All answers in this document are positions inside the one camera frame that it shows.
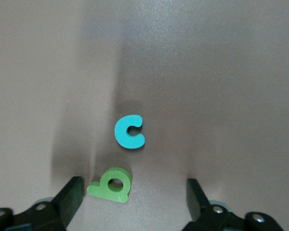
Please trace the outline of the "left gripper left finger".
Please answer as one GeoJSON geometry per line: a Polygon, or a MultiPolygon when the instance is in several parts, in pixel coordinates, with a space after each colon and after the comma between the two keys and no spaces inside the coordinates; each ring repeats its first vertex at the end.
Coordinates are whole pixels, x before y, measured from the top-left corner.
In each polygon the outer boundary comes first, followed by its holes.
{"type": "Polygon", "coordinates": [[[83,177],[72,177],[51,201],[40,201],[16,215],[11,208],[1,207],[0,231],[66,231],[83,196],[83,177]]]}

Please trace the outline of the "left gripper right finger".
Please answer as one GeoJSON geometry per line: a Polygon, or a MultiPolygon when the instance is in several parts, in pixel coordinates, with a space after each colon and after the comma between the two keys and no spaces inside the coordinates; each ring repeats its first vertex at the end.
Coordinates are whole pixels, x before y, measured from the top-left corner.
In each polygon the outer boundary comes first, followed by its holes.
{"type": "Polygon", "coordinates": [[[186,201],[192,221],[184,231],[283,231],[268,214],[248,212],[240,218],[225,206],[211,203],[196,179],[187,179],[186,201]]]}

